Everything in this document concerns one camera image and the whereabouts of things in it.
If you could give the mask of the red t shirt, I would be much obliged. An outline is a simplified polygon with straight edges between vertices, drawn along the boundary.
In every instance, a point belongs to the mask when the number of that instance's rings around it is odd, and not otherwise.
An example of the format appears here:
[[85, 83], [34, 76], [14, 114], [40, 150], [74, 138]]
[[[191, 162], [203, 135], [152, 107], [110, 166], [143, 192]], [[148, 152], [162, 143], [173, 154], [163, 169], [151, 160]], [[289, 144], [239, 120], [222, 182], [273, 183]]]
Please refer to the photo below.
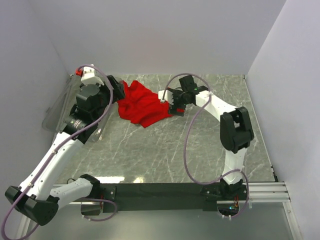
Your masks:
[[156, 93], [137, 80], [131, 84], [125, 81], [121, 83], [124, 86], [125, 97], [117, 101], [120, 118], [147, 128], [172, 116], [169, 114], [169, 104], [161, 103]]

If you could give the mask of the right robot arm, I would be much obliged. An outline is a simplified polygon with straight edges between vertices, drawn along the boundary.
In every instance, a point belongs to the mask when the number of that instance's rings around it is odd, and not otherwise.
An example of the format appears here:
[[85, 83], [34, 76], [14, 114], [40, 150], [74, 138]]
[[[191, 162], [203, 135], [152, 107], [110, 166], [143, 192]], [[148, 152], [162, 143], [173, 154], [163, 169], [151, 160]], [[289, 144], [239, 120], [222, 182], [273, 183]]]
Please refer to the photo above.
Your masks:
[[235, 107], [212, 92], [209, 83], [199, 77], [203, 82], [198, 86], [193, 73], [180, 73], [178, 88], [165, 86], [158, 92], [161, 103], [168, 103], [168, 113], [175, 116], [184, 116], [187, 105], [193, 104], [199, 107], [195, 118], [202, 111], [206, 111], [219, 121], [219, 139], [225, 150], [225, 160], [222, 175], [212, 181], [202, 182], [201, 185], [209, 186], [219, 184], [219, 193], [226, 200], [234, 199], [241, 193], [248, 193], [248, 178], [243, 171], [244, 158], [252, 140], [254, 131], [249, 112], [246, 107]]

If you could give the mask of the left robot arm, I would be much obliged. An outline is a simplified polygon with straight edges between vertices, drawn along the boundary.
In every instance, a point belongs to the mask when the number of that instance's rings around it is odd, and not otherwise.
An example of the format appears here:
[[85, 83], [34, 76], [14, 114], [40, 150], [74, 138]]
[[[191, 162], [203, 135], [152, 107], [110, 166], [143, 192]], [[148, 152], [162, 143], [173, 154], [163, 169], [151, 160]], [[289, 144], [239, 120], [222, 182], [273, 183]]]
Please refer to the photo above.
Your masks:
[[124, 97], [124, 86], [113, 75], [101, 82], [79, 86], [76, 103], [46, 155], [19, 186], [9, 186], [5, 192], [5, 197], [18, 212], [44, 226], [58, 210], [75, 200], [100, 199], [100, 181], [89, 174], [56, 189], [53, 185], [67, 162], [105, 126], [104, 120], [109, 116], [104, 111]]

